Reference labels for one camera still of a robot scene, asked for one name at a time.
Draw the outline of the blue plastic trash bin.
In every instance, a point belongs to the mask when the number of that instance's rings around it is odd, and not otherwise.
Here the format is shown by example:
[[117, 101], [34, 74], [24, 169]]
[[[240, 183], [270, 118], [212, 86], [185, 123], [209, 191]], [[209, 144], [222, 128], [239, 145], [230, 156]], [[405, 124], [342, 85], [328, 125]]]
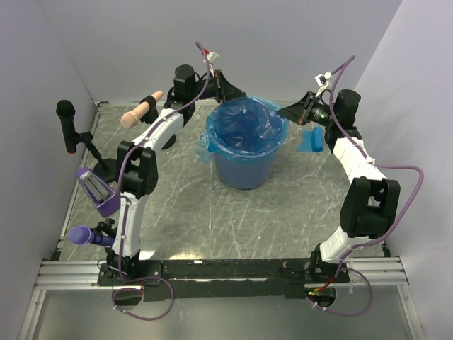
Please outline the blue plastic trash bin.
[[240, 190], [259, 187], [287, 137], [289, 121], [277, 113], [279, 109], [277, 103], [254, 96], [217, 106], [207, 116], [197, 153], [206, 162], [214, 160], [226, 185]]

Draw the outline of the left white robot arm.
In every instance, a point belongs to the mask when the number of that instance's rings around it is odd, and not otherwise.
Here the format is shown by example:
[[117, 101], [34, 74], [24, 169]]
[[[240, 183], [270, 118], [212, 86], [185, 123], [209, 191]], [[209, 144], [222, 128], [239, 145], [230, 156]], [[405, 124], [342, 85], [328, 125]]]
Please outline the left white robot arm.
[[130, 285], [139, 278], [140, 230], [147, 199], [159, 180], [157, 153], [174, 144], [176, 133], [192, 118], [197, 101], [213, 98], [226, 103], [244, 96], [246, 92], [231, 84], [221, 70], [197, 77], [190, 65], [183, 64], [175, 70], [168, 95], [162, 91], [148, 95], [122, 117], [125, 128], [139, 122], [149, 127], [133, 141], [121, 142], [117, 149], [120, 216], [107, 265], [121, 283]]

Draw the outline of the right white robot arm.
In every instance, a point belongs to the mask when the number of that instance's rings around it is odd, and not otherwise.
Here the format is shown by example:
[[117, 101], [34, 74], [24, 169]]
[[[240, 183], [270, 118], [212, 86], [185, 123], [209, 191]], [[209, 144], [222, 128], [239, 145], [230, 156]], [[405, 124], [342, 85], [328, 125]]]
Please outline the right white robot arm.
[[370, 242], [380, 242], [396, 218], [401, 187], [373, 164], [355, 127], [355, 114], [361, 96], [343, 89], [332, 106], [314, 92], [298, 102], [279, 109], [283, 118], [298, 125], [317, 123], [325, 128], [324, 140], [341, 163], [350, 187], [340, 210], [340, 225], [311, 255], [309, 274], [317, 282], [327, 281], [349, 254]]

